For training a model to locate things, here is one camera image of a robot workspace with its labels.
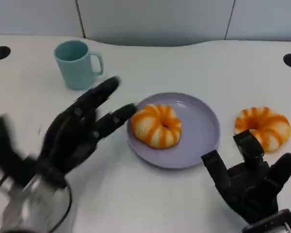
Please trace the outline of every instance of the teal mug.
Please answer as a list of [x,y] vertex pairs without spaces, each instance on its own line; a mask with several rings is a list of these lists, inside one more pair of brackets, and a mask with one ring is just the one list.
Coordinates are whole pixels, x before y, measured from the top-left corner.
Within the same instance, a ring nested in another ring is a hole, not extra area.
[[[103,74],[103,61],[99,52],[89,51],[79,40],[61,43],[54,51],[55,59],[68,88],[83,90],[89,88],[95,76]],[[93,71],[91,55],[98,58],[100,71]]]

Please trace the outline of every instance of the mug handle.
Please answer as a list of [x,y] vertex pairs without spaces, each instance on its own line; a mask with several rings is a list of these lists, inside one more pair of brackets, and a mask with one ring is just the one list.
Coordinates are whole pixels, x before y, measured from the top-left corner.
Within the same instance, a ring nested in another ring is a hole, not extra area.
[[96,56],[99,60],[99,64],[100,64],[100,71],[93,71],[93,73],[95,75],[102,75],[103,74],[103,71],[104,71],[104,65],[103,65],[103,60],[102,60],[102,56],[100,54],[100,52],[89,52],[89,54],[91,56]]

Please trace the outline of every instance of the wall seam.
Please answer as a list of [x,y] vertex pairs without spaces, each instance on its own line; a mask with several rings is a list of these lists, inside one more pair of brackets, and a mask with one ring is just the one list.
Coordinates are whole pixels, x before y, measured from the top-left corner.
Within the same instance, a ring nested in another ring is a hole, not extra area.
[[77,12],[78,12],[78,17],[79,17],[79,22],[80,22],[80,25],[81,25],[81,30],[82,30],[83,38],[85,38],[85,31],[84,31],[84,26],[83,26],[82,18],[81,18],[81,12],[80,12],[80,7],[79,7],[78,0],[75,0],[75,3],[76,3],[76,8],[77,8]]
[[233,12],[234,12],[235,3],[236,3],[236,0],[234,0],[234,2],[233,2],[233,6],[232,6],[232,10],[231,10],[231,14],[230,14],[230,16],[229,16],[229,20],[228,20],[228,24],[227,24],[226,33],[225,33],[225,36],[224,36],[224,40],[226,40],[227,33],[228,33],[228,30],[229,30],[229,25],[231,24],[231,20],[232,20],[232,15],[233,15]]

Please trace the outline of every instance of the table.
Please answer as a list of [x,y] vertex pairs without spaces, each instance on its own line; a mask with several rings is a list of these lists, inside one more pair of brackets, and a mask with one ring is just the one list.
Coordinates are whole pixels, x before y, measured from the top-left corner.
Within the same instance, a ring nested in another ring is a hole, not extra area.
[[[43,133],[81,91],[68,90],[53,58],[73,37],[5,36],[11,55],[0,61],[0,114],[13,121],[17,148],[39,152]],[[291,42],[214,41],[177,48],[124,47],[85,41],[102,53],[106,74],[122,83],[101,114],[158,92],[176,91],[205,101],[221,124],[219,153],[231,167],[242,158],[233,141],[234,120],[247,107],[268,106],[291,123],[291,68],[283,56]],[[207,170],[154,168],[128,147],[125,127],[102,141],[91,158],[69,174],[80,197],[76,233],[239,232],[246,224],[224,203]],[[264,158],[271,164],[291,152],[291,138]],[[291,178],[278,196],[291,208]],[[7,199],[0,193],[0,213]]]

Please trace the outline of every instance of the donut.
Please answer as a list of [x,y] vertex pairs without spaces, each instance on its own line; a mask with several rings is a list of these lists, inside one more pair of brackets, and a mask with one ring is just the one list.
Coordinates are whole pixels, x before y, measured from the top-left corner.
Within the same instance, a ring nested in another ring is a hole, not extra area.
[[273,152],[285,143],[291,134],[288,119],[268,107],[243,109],[235,122],[235,134],[250,130],[265,152]]
[[139,140],[163,149],[178,143],[182,124],[169,105],[148,104],[131,118],[131,126]]

